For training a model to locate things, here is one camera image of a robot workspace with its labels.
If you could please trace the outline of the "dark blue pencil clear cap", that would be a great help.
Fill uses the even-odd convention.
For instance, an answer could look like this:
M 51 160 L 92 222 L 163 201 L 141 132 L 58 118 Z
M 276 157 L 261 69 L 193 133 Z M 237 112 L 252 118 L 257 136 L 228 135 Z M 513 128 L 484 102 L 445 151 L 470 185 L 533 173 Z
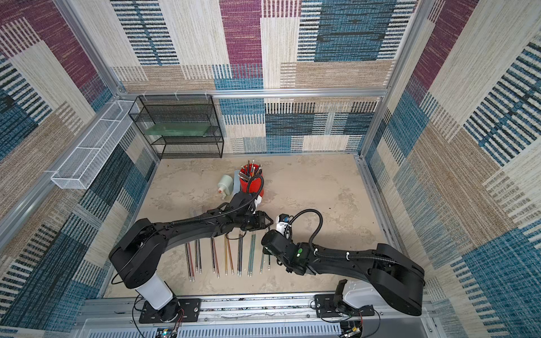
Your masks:
M 243 247 L 243 235 L 239 232 L 238 237 L 238 276 L 242 276 L 242 247 Z

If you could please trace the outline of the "black striped pencil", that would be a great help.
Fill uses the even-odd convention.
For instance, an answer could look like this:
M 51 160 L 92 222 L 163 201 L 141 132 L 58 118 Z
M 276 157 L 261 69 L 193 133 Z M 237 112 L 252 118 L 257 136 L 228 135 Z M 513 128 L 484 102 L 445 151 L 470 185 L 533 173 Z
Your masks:
M 186 263 L 187 263 L 187 270 L 188 270 L 188 277 L 189 281 L 193 281 L 193 274 L 192 274 L 192 264 L 191 264 L 191 258 L 190 258 L 190 244 L 185 243 L 185 257 L 186 257 Z
M 195 272 L 199 273 L 199 241 L 194 241 L 194 264 Z

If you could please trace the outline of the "red striped pencil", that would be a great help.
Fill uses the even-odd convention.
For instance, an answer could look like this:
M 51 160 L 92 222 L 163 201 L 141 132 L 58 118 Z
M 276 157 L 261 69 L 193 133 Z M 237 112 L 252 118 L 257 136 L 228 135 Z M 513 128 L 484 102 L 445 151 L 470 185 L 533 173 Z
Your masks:
M 192 250 L 191 250 L 191 244 L 188 242 L 187 244 L 187 256 L 190 264 L 190 279 L 192 282 L 195 282 L 195 271 L 194 271 L 194 261 L 192 257 Z

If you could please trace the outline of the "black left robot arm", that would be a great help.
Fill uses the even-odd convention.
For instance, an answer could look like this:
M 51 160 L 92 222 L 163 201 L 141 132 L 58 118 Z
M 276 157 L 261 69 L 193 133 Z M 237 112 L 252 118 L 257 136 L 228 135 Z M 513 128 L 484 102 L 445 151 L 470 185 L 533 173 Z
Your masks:
M 169 249 L 198 239 L 265 230 L 273 225 L 267 213 L 256 209 L 257 196 L 238 192 L 231 201 L 192 218 L 153 223 L 139 219 L 111 249 L 108 259 L 122 283 L 136 290 L 156 311 L 171 307 L 176 296 L 157 275 L 161 256 Z

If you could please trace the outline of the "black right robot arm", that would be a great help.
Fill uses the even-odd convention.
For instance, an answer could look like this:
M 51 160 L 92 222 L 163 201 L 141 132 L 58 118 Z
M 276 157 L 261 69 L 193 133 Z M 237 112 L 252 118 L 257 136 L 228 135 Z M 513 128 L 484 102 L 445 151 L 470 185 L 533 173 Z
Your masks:
M 263 252 L 271 254 L 289 273 L 339 275 L 371 284 L 395 310 L 422 313 L 425 270 L 388 244 L 375 249 L 345 251 L 306 242 L 294 243 L 276 230 L 263 236 Z

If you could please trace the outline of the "red pencil holder cup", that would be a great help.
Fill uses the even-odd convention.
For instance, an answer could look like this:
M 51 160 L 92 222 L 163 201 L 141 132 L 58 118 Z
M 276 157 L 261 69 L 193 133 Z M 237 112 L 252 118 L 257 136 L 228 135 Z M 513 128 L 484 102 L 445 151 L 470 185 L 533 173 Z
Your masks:
M 256 193 L 260 191 L 260 195 L 263 196 L 264 190 L 261 178 L 254 178 L 258 175 L 262 176 L 260 165 L 256 163 L 244 165 L 238 174 L 240 178 L 240 191 L 244 193 Z

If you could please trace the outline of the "light blue eraser box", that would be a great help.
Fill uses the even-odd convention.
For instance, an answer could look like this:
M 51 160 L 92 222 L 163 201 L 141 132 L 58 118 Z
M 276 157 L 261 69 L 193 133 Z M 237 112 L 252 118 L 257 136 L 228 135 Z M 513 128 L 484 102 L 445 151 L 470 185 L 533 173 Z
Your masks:
M 241 190 L 239 173 L 240 173 L 240 170 L 236 170 L 234 172 L 232 194 L 237 194 Z

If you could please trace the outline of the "green board on shelf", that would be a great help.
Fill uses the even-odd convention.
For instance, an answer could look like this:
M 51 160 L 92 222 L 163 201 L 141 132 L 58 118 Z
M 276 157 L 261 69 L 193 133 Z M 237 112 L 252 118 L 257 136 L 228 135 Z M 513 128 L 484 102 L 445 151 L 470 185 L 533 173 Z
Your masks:
M 145 130 L 145 135 L 164 137 L 198 137 L 204 136 L 209 128 L 208 123 L 157 123 Z

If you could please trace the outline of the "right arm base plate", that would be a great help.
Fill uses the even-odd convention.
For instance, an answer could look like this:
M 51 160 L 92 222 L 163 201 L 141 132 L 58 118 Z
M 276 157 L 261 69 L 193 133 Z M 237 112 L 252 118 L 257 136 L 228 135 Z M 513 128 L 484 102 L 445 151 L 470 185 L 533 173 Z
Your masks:
M 310 307 L 316 311 L 318 318 L 350 318 L 376 315 L 372 305 L 354 308 L 347 304 L 342 299 L 342 296 L 335 294 L 316 294 Z

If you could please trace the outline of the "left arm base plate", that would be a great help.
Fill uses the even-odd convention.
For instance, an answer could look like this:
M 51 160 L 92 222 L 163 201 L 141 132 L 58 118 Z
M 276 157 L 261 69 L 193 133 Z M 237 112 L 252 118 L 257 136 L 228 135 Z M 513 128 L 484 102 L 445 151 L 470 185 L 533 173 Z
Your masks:
M 201 299 L 173 299 L 160 310 L 145 301 L 138 324 L 195 323 L 200 308 Z

